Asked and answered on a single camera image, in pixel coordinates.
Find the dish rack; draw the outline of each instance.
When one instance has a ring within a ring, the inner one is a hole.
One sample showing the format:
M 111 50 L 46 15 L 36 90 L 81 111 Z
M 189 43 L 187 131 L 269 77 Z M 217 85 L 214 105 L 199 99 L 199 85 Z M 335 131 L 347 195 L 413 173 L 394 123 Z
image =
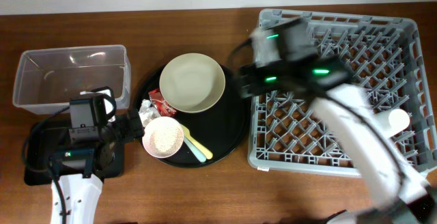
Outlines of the dish rack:
M 321 57 L 339 55 L 354 72 L 375 113 L 400 108 L 409 114 L 409 127 L 392 140 L 417 171 L 434 170 L 437 132 L 417 24 L 408 18 L 265 9 L 258 27 L 295 16 L 308 22 L 307 35 Z M 337 138 L 293 93 L 256 96 L 251 114 L 252 167 L 360 177 Z

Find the round black tray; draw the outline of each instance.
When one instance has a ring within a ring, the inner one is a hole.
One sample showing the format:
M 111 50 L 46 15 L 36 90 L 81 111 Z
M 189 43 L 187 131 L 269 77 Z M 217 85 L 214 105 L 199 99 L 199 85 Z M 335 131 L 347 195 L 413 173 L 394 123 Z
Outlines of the round black tray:
M 139 110 L 143 99 L 150 99 L 149 92 L 159 88 L 159 78 L 164 66 L 159 68 L 141 86 L 134 100 L 134 107 Z M 193 138 L 207 147 L 213 157 L 200 163 L 185 143 L 180 150 L 169 158 L 159 159 L 176 167 L 203 167 L 219 161 L 231 153 L 241 142 L 249 129 L 251 108 L 250 99 L 241 99 L 232 81 L 232 72 L 221 66 L 225 73 L 226 86 L 220 100 L 211 108 L 201 113 L 178 111 L 174 117 L 185 125 Z

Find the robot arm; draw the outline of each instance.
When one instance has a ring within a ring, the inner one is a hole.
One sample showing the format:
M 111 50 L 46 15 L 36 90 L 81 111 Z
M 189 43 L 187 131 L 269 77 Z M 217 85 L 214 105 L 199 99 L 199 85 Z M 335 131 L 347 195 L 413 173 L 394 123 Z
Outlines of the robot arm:
M 318 56 L 306 28 L 307 23 L 297 18 L 256 29 L 237 48 L 251 43 L 255 56 L 254 64 L 240 68 L 238 82 L 243 97 L 279 89 L 306 100 L 360 171 L 375 208 L 345 212 L 323 223 L 432 223 L 437 213 L 435 190 L 389 139 L 404 128 L 394 133 L 382 129 L 364 89 L 349 84 L 352 75 L 338 56 Z
M 66 223 L 86 224 L 94 222 L 97 201 L 102 193 L 103 182 L 94 174 L 84 178 L 81 173 L 61 176 L 59 185 L 65 199 Z M 52 224 L 62 223 L 62 207 L 55 183 L 52 182 Z

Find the food wrapper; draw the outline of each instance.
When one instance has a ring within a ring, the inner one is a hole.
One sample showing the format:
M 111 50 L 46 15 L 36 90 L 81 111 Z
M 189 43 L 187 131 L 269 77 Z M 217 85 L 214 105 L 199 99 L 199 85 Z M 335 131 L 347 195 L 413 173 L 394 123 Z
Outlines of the food wrapper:
M 149 97 L 161 116 L 174 117 L 176 115 L 176 110 L 165 101 L 159 89 L 150 91 Z
M 143 100 L 138 111 L 139 119 L 145 128 L 153 119 L 160 117 L 158 110 L 152 106 L 150 100 Z

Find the wooden table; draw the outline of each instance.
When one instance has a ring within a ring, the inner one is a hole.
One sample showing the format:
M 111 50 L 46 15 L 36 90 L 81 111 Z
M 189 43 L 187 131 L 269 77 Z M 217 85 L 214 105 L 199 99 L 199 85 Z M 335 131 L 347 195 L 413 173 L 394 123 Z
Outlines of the wooden table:
M 412 18 L 419 26 L 432 101 L 437 104 L 437 3 L 299 6 L 287 9 Z M 0 221 L 48 223 L 49 185 L 23 182 L 20 149 L 42 117 L 12 105 L 20 54 L 29 49 L 123 44 L 132 65 L 132 94 L 157 67 L 183 53 L 220 63 L 256 26 L 261 8 L 0 16 Z M 245 62 L 250 62 L 250 54 Z M 371 205 L 360 179 L 280 171 L 247 163 L 247 139 L 225 160 L 179 169 L 126 146 L 125 173 L 105 181 L 95 222 L 275 223 L 285 217 L 326 217 Z M 428 176 L 437 184 L 437 172 Z

